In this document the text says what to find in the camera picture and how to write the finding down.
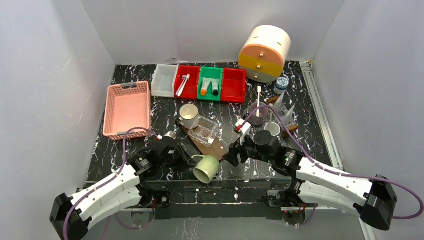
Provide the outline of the red cap toothpaste tube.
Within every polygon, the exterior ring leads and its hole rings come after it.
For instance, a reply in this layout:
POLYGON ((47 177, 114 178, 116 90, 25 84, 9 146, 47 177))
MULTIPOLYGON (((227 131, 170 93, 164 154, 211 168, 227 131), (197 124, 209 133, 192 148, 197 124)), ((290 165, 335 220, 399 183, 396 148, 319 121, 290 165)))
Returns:
POLYGON ((282 94, 278 97, 278 99, 275 101, 275 103, 273 104, 273 107, 276 111, 279 111, 282 104, 283 104, 283 98, 285 95, 285 91, 282 92, 282 94))

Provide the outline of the black cap toothpaste tube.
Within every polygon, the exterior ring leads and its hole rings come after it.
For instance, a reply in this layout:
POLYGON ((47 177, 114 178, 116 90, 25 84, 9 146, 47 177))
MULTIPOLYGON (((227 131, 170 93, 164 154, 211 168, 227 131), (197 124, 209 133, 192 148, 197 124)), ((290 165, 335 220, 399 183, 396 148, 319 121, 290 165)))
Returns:
POLYGON ((212 84, 212 94, 214 96, 218 96, 219 93, 220 93, 219 83, 220 83, 220 80, 218 78, 215 78, 215 79, 213 79, 211 81, 211 84, 212 84))

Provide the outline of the orange cap toothpaste tube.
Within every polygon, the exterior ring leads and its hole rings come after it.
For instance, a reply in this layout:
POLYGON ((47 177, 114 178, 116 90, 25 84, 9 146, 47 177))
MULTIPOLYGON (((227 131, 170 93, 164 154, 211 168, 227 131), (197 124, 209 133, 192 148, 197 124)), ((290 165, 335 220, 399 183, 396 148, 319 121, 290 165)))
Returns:
POLYGON ((210 80, 204 79, 202 81, 202 86, 201 86, 201 89, 200 89, 200 95, 201 96, 205 96, 207 94, 210 84, 211 84, 210 80))

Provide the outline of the clear acrylic holder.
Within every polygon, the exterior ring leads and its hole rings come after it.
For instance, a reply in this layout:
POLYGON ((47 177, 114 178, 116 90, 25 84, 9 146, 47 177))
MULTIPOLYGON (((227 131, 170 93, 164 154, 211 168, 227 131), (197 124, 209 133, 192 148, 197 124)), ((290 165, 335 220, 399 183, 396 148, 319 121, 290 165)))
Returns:
POLYGON ((218 135, 218 126, 217 122, 198 116, 188 130, 188 135, 196 142, 210 147, 218 135))

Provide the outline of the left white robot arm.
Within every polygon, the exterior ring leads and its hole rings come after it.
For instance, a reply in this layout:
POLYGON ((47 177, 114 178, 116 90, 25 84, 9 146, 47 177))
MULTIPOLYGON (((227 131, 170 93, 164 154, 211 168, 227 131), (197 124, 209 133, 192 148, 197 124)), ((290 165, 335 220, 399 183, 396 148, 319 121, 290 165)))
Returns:
POLYGON ((49 220, 62 240, 81 240, 98 222, 129 207, 168 208, 170 192, 145 183, 163 169, 184 172, 197 165, 182 144, 160 136, 103 180, 54 200, 49 220))

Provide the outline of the clear wooden-ended toothbrush holder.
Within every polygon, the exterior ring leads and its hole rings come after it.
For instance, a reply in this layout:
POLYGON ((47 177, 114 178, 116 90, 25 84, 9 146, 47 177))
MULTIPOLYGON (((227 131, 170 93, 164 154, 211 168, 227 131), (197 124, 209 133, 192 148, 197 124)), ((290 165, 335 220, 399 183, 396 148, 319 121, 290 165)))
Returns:
MULTIPOLYGON (((271 98, 269 98, 269 99, 267 100, 267 103, 268 103, 270 106, 273 106, 273 104, 275 103, 275 101, 276 101, 278 98, 279 98, 279 96, 271 97, 271 98)), ((277 112, 278 112, 278 114, 279 114, 279 115, 281 115, 282 120, 283 120, 283 118, 284 118, 285 114, 288 112, 288 110, 289 110, 289 109, 288 109, 288 108, 286 108, 286 106, 282 103, 281 108, 277 111, 277 112)), ((295 123, 295 120, 294 120, 294 111, 293 111, 293 115, 292 115, 292 119, 291 119, 290 123, 289 123, 289 124, 285 124, 285 125, 286 125, 287 129, 289 130, 289 132, 290 132, 291 134, 294 134, 294 133, 298 130, 299 126, 295 123)))

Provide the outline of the white toothbrush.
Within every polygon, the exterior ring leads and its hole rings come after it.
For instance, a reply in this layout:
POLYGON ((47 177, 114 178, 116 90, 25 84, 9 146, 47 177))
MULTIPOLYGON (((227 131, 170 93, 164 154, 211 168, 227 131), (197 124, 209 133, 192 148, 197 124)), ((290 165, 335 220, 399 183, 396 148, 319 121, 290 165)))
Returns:
POLYGON ((259 107, 261 105, 261 92, 262 92, 262 87, 260 85, 257 86, 257 106, 256 106, 256 117, 259 118, 260 117, 260 110, 259 107))
POLYGON ((182 95, 187 82, 190 80, 190 77, 191 77, 190 74, 187 74, 187 75, 183 75, 182 76, 182 83, 181 83, 181 85, 179 86, 179 88, 178 88, 178 90, 176 92, 176 96, 177 97, 180 97, 182 95))
POLYGON ((270 131, 272 128, 272 122, 273 122, 273 111, 271 110, 269 113, 269 122, 267 125, 267 130, 270 131))

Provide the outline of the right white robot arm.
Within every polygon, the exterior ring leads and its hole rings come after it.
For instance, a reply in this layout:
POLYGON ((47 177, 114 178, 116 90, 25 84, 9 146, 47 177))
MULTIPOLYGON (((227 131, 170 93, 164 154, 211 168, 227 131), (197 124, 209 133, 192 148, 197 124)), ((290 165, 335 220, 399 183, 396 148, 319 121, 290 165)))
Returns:
POLYGON ((283 176, 291 177, 283 200, 291 204, 318 204, 359 217, 369 226, 388 231, 397 195, 388 179, 353 177, 334 167, 311 162, 304 153, 280 144, 277 137, 262 130, 254 137, 240 136, 222 157, 234 167, 248 159, 270 163, 283 176))

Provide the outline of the green ceramic mug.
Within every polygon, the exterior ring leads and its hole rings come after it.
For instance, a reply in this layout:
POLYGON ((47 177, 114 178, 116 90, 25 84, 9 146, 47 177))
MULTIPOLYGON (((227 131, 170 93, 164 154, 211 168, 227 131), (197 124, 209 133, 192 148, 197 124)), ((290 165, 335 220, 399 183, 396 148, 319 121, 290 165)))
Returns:
POLYGON ((220 161, 212 155, 193 155, 191 158, 199 157, 201 160, 192 170, 194 176, 203 184, 210 184, 217 175, 220 161))

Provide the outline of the cream ceramic mug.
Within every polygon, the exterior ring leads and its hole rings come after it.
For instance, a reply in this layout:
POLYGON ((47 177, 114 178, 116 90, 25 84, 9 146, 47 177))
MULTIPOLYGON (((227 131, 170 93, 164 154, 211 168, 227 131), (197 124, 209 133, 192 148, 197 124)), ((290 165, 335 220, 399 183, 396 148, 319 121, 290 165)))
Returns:
POLYGON ((179 109, 179 117, 175 120, 178 127, 190 129, 199 116, 199 109, 196 105, 187 103, 179 109))

